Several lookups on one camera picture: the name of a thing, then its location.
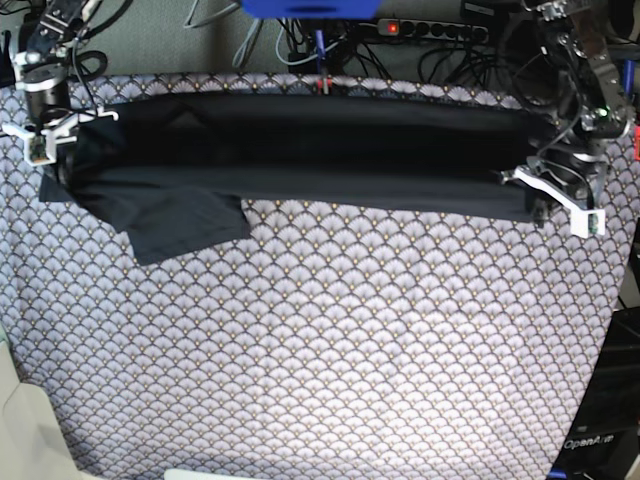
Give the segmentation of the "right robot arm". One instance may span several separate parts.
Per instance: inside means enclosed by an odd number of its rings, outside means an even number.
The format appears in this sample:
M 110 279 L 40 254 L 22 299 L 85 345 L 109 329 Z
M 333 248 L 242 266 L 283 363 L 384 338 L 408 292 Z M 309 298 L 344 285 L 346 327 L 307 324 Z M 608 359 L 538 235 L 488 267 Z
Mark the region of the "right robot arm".
M 83 88 L 86 77 L 78 62 L 78 47 L 100 8 L 99 1 L 46 1 L 34 21 L 18 29 L 9 42 L 15 87 L 25 95 L 27 123 L 4 123 L 2 133 L 22 142 L 24 161 L 32 167 L 57 162 L 58 149 L 77 141 L 79 127 L 119 114 L 91 102 L 86 109 L 71 106 L 69 76 Z

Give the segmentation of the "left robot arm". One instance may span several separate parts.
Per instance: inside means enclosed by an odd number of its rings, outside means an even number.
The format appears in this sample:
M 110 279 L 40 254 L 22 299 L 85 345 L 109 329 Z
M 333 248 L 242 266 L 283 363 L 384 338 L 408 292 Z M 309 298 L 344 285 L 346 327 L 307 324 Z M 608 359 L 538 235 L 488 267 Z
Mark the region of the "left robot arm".
M 542 140 L 525 164 L 502 171 L 502 183 L 514 182 L 536 191 L 534 219 L 560 205 L 567 210 L 572 235 L 589 238 L 606 231 L 606 213 L 598 200 L 609 171 L 608 142 L 626 135 L 635 112 L 614 64 L 607 38 L 590 1 L 524 1 L 498 42 L 500 67 L 506 65 L 507 42 L 525 21 L 532 21 L 540 55 L 556 70 L 554 100 L 536 103 L 510 75 L 509 86 L 528 112 L 548 115 L 558 127 Z

